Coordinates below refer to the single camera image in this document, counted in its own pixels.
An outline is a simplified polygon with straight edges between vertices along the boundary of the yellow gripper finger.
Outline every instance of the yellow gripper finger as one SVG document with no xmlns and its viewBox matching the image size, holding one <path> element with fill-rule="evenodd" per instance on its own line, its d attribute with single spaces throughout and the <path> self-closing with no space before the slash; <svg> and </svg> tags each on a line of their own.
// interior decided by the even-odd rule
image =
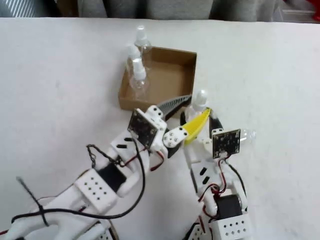
<svg viewBox="0 0 320 240">
<path fill-rule="evenodd" d="M 207 108 L 202 114 L 182 126 L 188 132 L 188 136 L 184 140 L 184 145 L 190 144 L 198 136 L 210 116 L 210 111 L 211 109 Z"/>
</svg>

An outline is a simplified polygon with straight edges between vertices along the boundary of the clear plastic bottle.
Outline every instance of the clear plastic bottle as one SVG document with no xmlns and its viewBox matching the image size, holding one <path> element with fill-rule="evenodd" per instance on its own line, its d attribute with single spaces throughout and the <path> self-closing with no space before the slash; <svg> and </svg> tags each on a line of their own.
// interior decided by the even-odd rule
<svg viewBox="0 0 320 240">
<path fill-rule="evenodd" d="M 141 52 L 144 67 L 149 71 L 152 67 L 152 45 L 148 40 L 145 26 L 140 25 L 137 27 L 134 44 Z"/>
<path fill-rule="evenodd" d="M 132 65 L 133 75 L 130 78 L 129 84 L 134 92 L 133 97 L 140 101 L 146 101 L 147 89 L 149 87 L 146 69 L 141 58 L 134 59 Z"/>
<path fill-rule="evenodd" d="M 127 57 L 125 61 L 125 69 L 128 73 L 129 78 L 132 77 L 134 74 L 134 66 L 133 66 L 133 60 L 141 58 L 141 53 L 139 49 L 133 45 L 129 44 L 127 45 Z"/>
<path fill-rule="evenodd" d="M 252 145 L 257 137 L 257 133 L 253 129 L 242 128 L 240 132 L 240 144 Z"/>
<path fill-rule="evenodd" d="M 208 95 L 205 90 L 200 90 L 196 96 L 195 100 L 185 109 L 185 120 L 190 122 L 192 119 L 202 114 L 208 105 Z"/>
</svg>

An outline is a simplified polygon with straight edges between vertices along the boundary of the white tabletop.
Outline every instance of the white tabletop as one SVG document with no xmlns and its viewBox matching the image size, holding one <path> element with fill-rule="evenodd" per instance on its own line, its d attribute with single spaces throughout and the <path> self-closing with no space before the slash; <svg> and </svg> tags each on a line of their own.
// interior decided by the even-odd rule
<svg viewBox="0 0 320 240">
<path fill-rule="evenodd" d="M 194 91 L 209 92 L 225 128 L 256 130 L 253 150 L 230 159 L 256 239 L 318 239 L 320 25 L 211 20 L 0 19 L 0 230 L 32 204 L 16 176 L 37 197 L 56 195 L 90 167 L 86 144 L 106 149 L 127 127 L 117 92 L 124 45 L 141 23 L 153 45 L 197 52 Z M 196 199 L 180 151 L 114 221 L 120 239 L 181 239 Z"/>
</svg>

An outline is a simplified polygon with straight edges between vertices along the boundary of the open cardboard box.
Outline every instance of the open cardboard box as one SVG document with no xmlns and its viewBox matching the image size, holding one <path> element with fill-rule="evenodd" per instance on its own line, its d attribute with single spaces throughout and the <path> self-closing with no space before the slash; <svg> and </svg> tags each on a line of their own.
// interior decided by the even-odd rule
<svg viewBox="0 0 320 240">
<path fill-rule="evenodd" d="M 125 71 L 118 93 L 122 109 L 132 111 L 139 108 L 146 111 L 151 105 L 192 94 L 197 60 L 195 52 L 154 46 L 151 54 L 151 68 L 147 72 L 149 87 L 145 101 L 134 99 L 128 73 Z"/>
</svg>

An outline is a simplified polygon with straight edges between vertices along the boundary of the white bottle cap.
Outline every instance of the white bottle cap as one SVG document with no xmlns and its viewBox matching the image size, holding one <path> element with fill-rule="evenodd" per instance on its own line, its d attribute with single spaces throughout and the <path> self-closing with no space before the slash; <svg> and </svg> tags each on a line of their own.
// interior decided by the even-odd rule
<svg viewBox="0 0 320 240">
<path fill-rule="evenodd" d="M 131 60 L 141 58 L 141 53 L 135 45 L 133 44 L 127 45 L 127 51 L 128 51 L 128 57 Z"/>
<path fill-rule="evenodd" d="M 142 64 L 141 58 L 136 58 L 132 61 L 133 65 L 133 77 L 138 80 L 142 81 L 146 79 L 147 73 L 146 69 L 144 68 L 144 65 Z"/>
<path fill-rule="evenodd" d="M 197 112 L 202 112 L 208 105 L 208 95 L 205 90 L 201 90 L 197 93 L 195 100 L 192 102 L 192 107 Z"/>
<path fill-rule="evenodd" d="M 137 46 L 144 46 L 148 44 L 148 37 L 146 33 L 146 28 L 143 25 L 140 25 L 136 29 L 136 40 L 135 44 Z"/>
</svg>

